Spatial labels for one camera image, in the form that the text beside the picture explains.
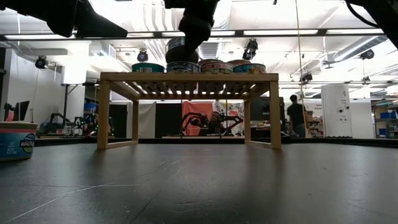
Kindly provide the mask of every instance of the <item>tuna can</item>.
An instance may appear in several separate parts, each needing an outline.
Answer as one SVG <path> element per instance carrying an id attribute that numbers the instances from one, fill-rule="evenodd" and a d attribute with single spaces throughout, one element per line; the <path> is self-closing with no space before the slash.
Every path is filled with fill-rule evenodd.
<path id="1" fill-rule="evenodd" d="M 177 73 L 198 73 L 200 70 L 199 65 L 191 62 L 172 62 L 167 64 L 166 71 L 167 72 L 177 72 Z M 175 85 L 175 88 L 180 91 L 189 91 L 188 83 L 184 83 L 183 88 L 179 88 Z"/>
<path id="2" fill-rule="evenodd" d="M 132 72 L 164 72 L 164 67 L 155 63 L 137 63 L 132 65 Z M 155 85 L 155 88 L 160 90 L 160 87 L 158 86 L 158 84 L 153 83 Z M 150 90 L 150 91 L 154 91 L 153 89 L 151 89 L 149 87 L 149 85 L 144 86 L 146 89 Z"/>
<path id="3" fill-rule="evenodd" d="M 37 124 L 0 122 L 0 161 L 30 159 Z"/>
<path id="4" fill-rule="evenodd" d="M 230 61 L 228 63 L 232 64 L 235 67 L 235 66 L 238 66 L 238 65 L 250 64 L 251 62 L 249 60 L 239 59 L 239 60 L 232 60 L 232 61 Z"/>
<path id="5" fill-rule="evenodd" d="M 258 63 L 238 65 L 234 67 L 234 72 L 236 73 L 266 73 L 266 66 Z"/>
<path id="6" fill-rule="evenodd" d="M 200 70 L 202 73 L 220 73 L 220 74 L 225 74 L 225 73 L 233 73 L 234 72 L 234 67 L 230 63 L 225 63 L 225 62 L 210 62 L 207 64 L 204 64 L 200 67 Z M 199 84 L 199 91 L 207 91 L 207 86 L 206 83 L 200 83 Z M 210 88 L 210 92 L 216 92 L 216 91 L 221 91 L 224 89 L 223 83 L 215 83 L 214 88 Z"/>
<path id="7" fill-rule="evenodd" d="M 205 60 L 201 60 L 200 62 L 198 62 L 199 66 L 205 65 L 207 63 L 211 63 L 211 62 L 223 62 L 222 60 L 218 60 L 218 59 L 205 59 Z"/>
<path id="8" fill-rule="evenodd" d="M 179 61 L 192 63 L 198 63 L 199 61 L 198 49 L 193 51 L 190 55 L 185 53 L 185 37 L 174 37 L 166 46 L 166 62 L 172 63 Z"/>

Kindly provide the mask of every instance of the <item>ceiling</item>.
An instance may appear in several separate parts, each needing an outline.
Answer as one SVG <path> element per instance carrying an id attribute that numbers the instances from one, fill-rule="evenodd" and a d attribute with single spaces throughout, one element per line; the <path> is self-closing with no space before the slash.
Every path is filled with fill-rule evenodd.
<path id="1" fill-rule="evenodd" d="M 347 9 L 344 1 L 339 0 L 297 0 L 298 17 L 300 29 L 322 29 L 322 28 L 367 28 Z M 177 30 L 178 22 L 182 18 L 181 9 L 164 9 L 162 0 L 134 0 L 134 1 L 113 1 L 113 0 L 91 0 L 97 13 L 107 17 L 109 20 L 124 27 L 129 32 L 141 31 L 163 31 Z M 295 0 L 278 1 L 272 5 L 273 0 L 221 0 L 215 14 L 216 25 L 220 21 L 228 20 L 224 29 L 248 30 L 248 29 L 297 29 Z M 354 7 L 357 12 L 373 21 L 369 14 L 361 7 Z M 45 22 L 29 16 L 18 16 L 15 11 L 0 11 L 0 35 L 1 34 L 46 34 L 51 33 Z M 314 61 L 323 53 L 338 52 L 362 37 L 360 36 L 339 36 L 339 37 L 260 37 L 257 38 L 259 50 L 253 62 L 263 63 L 267 66 L 268 72 L 280 74 L 282 81 L 298 81 L 299 73 L 294 72 L 301 64 Z M 243 49 L 248 38 L 224 38 L 221 41 L 223 46 L 219 59 L 229 61 L 242 57 Z M 80 49 L 87 45 L 101 44 L 102 46 L 113 46 L 117 51 L 117 60 L 126 67 L 137 63 L 136 57 L 139 49 L 148 49 L 148 45 L 154 45 L 161 53 L 165 53 L 164 45 L 168 40 L 63 40 L 63 41 L 24 41 L 20 47 L 32 49 L 66 49 L 66 55 L 51 55 L 49 60 L 58 64 L 71 63 L 76 60 L 77 55 L 85 54 L 85 62 L 91 73 L 99 73 L 108 70 L 123 70 L 120 63 L 115 63 L 111 58 L 92 59 L 87 52 L 80 52 Z M 149 62 L 165 64 L 158 56 L 148 50 Z M 365 74 L 374 75 L 377 72 L 387 70 L 397 65 L 395 58 L 398 57 L 396 48 L 389 42 L 382 43 L 375 50 L 376 57 L 365 61 Z M 364 76 L 361 60 L 350 59 L 344 63 L 334 65 L 331 70 L 321 69 L 319 63 L 312 67 L 317 71 L 314 80 L 355 80 L 360 81 Z M 387 75 L 374 75 L 372 80 L 398 78 L 396 70 L 387 70 Z M 285 86 L 283 89 L 286 95 L 290 92 L 297 92 L 298 85 Z"/>

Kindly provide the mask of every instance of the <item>man in black shirt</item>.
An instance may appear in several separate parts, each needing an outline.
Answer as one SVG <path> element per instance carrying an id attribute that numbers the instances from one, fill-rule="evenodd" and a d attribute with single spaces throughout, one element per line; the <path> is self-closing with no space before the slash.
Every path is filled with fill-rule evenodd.
<path id="1" fill-rule="evenodd" d="M 305 138 L 305 124 L 304 124 L 304 115 L 303 105 L 297 103 L 297 96 L 290 96 L 290 100 L 292 101 L 292 105 L 287 108 L 287 115 L 289 116 L 290 121 L 290 132 L 294 131 L 300 138 Z"/>

